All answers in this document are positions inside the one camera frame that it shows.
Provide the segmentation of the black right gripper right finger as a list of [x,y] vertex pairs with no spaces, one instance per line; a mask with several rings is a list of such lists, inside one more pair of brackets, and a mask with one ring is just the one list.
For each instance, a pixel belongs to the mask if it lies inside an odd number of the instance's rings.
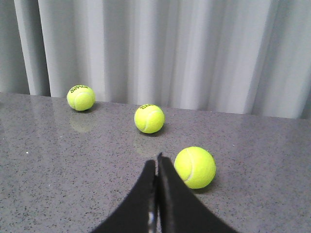
[[163,233],[235,233],[204,206],[177,174],[170,158],[157,157],[157,204]]

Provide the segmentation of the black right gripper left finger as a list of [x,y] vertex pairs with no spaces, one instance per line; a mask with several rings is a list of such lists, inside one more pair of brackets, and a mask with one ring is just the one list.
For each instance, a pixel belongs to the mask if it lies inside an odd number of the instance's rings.
[[156,231],[155,171],[155,161],[148,160],[127,197],[93,232],[154,233]]

